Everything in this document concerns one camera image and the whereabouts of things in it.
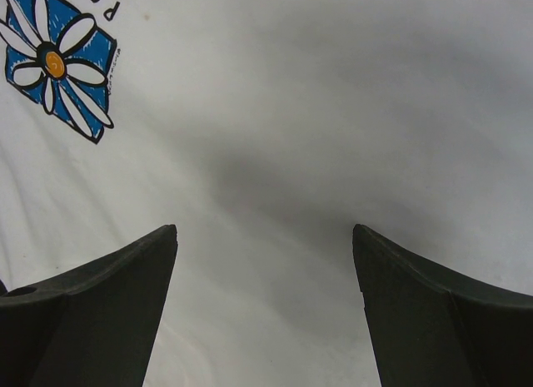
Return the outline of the white t-shirt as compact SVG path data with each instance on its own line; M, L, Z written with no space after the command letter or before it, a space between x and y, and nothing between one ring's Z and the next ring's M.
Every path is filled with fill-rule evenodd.
M166 224L147 386L377 386L353 227L532 292L532 0L1 0L8 289Z

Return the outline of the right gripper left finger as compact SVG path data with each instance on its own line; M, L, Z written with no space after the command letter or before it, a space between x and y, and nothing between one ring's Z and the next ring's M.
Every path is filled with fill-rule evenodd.
M177 228L1 289L3 386L141 386L177 258Z

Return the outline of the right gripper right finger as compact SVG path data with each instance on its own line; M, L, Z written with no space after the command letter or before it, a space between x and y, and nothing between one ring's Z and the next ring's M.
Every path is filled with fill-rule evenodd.
M383 386L530 386L532 298L419 256L364 225L356 275Z

